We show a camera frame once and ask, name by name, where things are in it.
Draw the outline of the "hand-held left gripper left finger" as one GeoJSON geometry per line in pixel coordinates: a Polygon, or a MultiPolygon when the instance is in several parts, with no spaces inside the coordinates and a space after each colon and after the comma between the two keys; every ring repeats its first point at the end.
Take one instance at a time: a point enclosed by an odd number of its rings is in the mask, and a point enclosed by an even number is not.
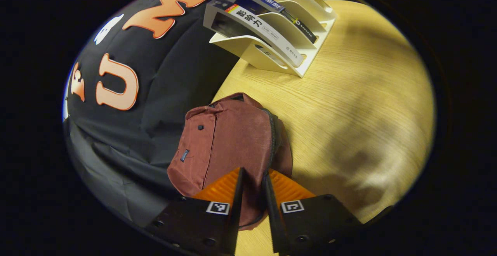
{"type": "Polygon", "coordinates": [[[147,233],[184,254],[234,254],[244,178],[245,170],[237,168],[196,195],[170,202],[147,233]]]}

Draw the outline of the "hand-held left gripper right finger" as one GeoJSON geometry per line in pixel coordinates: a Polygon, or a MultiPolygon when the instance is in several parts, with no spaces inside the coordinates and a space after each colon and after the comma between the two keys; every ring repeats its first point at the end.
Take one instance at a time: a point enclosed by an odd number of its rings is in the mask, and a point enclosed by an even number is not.
{"type": "Polygon", "coordinates": [[[277,254],[334,254],[362,222],[331,194],[316,195],[270,169],[265,181],[272,247],[277,254]]]}

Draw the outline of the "maroon schoolbag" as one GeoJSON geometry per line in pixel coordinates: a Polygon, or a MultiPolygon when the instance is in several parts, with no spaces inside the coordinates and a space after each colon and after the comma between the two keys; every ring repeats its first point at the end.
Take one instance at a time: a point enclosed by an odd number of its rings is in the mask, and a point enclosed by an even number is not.
{"type": "Polygon", "coordinates": [[[175,189],[192,197],[239,167],[245,170],[239,229],[253,230],[268,214],[263,187],[269,171],[292,175],[283,121],[242,92],[188,111],[167,168],[175,189]]]}

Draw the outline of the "cream bookshelf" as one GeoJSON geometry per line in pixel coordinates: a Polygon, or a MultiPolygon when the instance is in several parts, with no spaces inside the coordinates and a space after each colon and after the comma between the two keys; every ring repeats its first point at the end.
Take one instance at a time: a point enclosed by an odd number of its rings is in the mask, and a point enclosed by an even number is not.
{"type": "Polygon", "coordinates": [[[272,47],[249,35],[226,38],[215,32],[210,38],[210,43],[229,51],[260,70],[303,77],[323,47],[325,39],[337,19],[337,14],[324,0],[275,1],[283,5],[293,17],[300,19],[316,35],[316,42],[312,43],[284,15],[279,13],[258,15],[281,33],[303,56],[304,60],[300,66],[291,66],[272,47]]]}

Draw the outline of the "black backdrop cloth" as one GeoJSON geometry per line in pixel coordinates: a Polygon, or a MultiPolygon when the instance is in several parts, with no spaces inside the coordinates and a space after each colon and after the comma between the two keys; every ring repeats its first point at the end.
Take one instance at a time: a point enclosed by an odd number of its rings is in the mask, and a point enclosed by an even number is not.
{"type": "Polygon", "coordinates": [[[106,20],[67,82],[64,141],[82,182],[147,226],[179,193],[167,168],[189,109],[210,103],[238,58],[211,45],[210,0],[135,0],[106,20]]]}

